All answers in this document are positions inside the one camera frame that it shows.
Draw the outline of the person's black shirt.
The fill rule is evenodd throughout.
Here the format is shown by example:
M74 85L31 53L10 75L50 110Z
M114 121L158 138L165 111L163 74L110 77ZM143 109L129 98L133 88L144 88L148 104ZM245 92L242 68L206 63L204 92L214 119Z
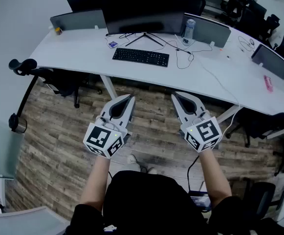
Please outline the person's black shirt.
M103 209L79 204L65 235L250 235L242 201L223 199L205 220L172 178L136 171L116 173Z

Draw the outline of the person's right forearm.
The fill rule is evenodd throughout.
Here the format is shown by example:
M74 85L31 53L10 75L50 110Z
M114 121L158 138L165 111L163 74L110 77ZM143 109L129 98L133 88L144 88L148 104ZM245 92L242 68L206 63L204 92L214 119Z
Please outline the person's right forearm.
M232 196L231 188L210 148L200 152L199 159L207 193L215 208L223 199Z

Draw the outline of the cluster of black office chairs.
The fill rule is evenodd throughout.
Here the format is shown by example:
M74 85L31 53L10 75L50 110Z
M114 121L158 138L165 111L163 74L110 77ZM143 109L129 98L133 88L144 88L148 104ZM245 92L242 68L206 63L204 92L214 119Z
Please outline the cluster of black office chairs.
M246 0L236 29L271 45L284 37L284 0Z

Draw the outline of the frosted glass panel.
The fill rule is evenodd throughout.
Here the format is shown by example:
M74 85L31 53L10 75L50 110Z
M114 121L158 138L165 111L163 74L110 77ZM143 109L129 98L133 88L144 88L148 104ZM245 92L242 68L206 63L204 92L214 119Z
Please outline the frosted glass panel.
M0 177L14 179L16 167L24 139L23 134L18 134L0 122Z
M46 206L0 213L0 235L63 235L69 224Z

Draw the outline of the grey desk divider panel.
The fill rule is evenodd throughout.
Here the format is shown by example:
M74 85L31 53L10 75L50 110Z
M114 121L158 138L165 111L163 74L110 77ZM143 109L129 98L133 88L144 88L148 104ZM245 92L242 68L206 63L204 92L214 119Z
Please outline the grey desk divider panel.
M107 28L102 10L86 10L61 14L50 18L54 28L62 31Z
M223 48L225 46L231 34L231 30L228 26L189 13L184 13L182 21L183 29L181 31L181 37L183 37L185 34L186 22L189 19L194 20L196 23L192 36L193 40L204 42L207 44L214 42L215 43L214 46L219 48Z
M254 63L261 65L266 70L284 80L284 58L268 47L259 44L252 54L251 59Z

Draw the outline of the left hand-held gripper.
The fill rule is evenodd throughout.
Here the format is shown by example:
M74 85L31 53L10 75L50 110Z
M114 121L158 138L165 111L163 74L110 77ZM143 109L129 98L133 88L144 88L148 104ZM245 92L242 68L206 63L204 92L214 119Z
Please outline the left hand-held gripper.
M134 108L135 97L132 94L107 102L96 121L89 124L84 136L83 143L88 151L110 159L129 137L125 127L131 121ZM118 119L119 125L109 119Z

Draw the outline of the black bar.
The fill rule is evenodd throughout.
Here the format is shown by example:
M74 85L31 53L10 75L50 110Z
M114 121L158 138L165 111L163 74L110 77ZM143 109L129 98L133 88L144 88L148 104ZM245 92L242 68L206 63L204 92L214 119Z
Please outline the black bar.
M17 113L16 113L16 115L17 115L18 117L21 116L22 111L23 111L23 109L24 109L24 106L25 106L25 104L26 104L26 102L27 102L27 99L28 99L28 97L29 97L29 95L30 95L30 93L31 93L31 91L32 91L32 89L33 89L33 87L34 87L34 85L36 84L37 80L38 80L38 76L34 76L33 79L32 79L32 81L30 82L30 84L29 84L29 86L28 86L28 88L27 88L27 90L26 90L26 92L25 92L25 94L24 94L24 96L23 96L23 99L22 99L22 101L21 101L21 103L20 103L20 106L19 106L19 108L18 108L18 111L17 111Z

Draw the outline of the steel cylinder post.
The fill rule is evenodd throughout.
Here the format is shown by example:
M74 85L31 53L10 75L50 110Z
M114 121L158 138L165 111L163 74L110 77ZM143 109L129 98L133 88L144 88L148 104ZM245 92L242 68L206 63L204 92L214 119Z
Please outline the steel cylinder post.
M9 128L15 133L24 133L27 129L26 119L13 113L8 120Z

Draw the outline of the person's left forearm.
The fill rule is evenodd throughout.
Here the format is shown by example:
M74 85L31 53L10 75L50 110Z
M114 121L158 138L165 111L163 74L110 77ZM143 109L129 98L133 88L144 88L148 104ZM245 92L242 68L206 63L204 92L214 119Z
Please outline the person's left forearm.
M97 156L87 183L81 194L80 204L85 204L102 211L109 175L110 160Z

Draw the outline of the black monitor stand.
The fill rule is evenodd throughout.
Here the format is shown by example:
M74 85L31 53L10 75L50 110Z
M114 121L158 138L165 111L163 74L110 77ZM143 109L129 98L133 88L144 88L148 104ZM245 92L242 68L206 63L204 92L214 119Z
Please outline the black monitor stand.
M147 33L145 33L145 32L144 32L140 37L134 39L133 41L131 41L131 42L129 42L128 44L126 44L125 46L127 47L128 45L130 45L130 44L132 44L132 43L138 41L139 39L141 39L141 38L143 38L143 37L146 37L146 38L150 39L151 41L153 41L153 42L155 42L155 43L157 43L157 44L159 44L160 46L163 47L163 45L162 45L161 43L159 43L158 41L156 41L155 39L153 39L152 37L150 37L150 36L149 36Z

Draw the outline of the black keyboard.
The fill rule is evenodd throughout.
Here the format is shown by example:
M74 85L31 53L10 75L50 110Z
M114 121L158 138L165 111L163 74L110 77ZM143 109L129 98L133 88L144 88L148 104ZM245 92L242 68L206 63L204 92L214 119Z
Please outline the black keyboard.
M118 47L112 59L119 61L149 64L160 67L167 67L169 62L169 55L154 51L145 51L145 50Z

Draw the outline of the curved black monitor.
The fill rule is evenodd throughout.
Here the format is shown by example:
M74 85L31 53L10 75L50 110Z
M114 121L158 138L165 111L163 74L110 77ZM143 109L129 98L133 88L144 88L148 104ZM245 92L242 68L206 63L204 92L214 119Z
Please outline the curved black monitor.
M100 0L109 34L179 34L188 0Z

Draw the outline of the white desk leg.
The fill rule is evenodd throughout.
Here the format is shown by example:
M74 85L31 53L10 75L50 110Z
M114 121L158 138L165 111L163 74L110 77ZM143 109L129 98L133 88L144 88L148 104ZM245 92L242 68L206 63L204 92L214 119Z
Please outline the white desk leg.
M235 113L237 113L242 107L240 105L233 105L228 110L226 110L223 114L217 117L217 122L222 123L226 119L232 117Z
M110 79L109 76L106 76L106 75L100 75L104 85L105 85L105 88L107 89L109 95L111 96L112 99L116 99L118 97L116 91L115 91L115 88L113 86L113 83Z

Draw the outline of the black device with screen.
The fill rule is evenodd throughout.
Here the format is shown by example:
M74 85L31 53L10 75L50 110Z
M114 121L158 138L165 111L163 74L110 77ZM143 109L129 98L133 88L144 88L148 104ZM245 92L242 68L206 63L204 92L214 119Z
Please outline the black device with screen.
M188 194L201 212L205 213L211 210L211 200L207 192L190 190Z

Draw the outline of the clear water bottle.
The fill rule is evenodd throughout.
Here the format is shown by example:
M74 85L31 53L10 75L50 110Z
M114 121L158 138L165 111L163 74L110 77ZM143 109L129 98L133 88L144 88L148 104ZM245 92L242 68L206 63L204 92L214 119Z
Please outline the clear water bottle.
M196 22L193 19L188 19L184 29L183 43L185 45L190 45L193 41L193 33Z

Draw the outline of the pink packet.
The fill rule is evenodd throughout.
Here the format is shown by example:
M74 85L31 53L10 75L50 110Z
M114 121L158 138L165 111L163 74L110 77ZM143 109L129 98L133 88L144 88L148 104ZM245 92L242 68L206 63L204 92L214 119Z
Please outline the pink packet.
M266 85L267 90L270 93L272 93L273 92L273 85L272 85L272 82L271 82L271 78L265 75L264 81L265 81L265 85Z

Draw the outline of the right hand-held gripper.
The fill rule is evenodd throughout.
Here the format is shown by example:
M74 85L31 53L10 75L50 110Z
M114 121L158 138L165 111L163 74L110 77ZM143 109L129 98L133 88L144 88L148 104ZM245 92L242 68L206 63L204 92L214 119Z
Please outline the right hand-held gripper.
M215 117L205 110L202 101L189 93L175 92L171 95L176 115L181 121L184 140L200 153L217 144L222 136Z

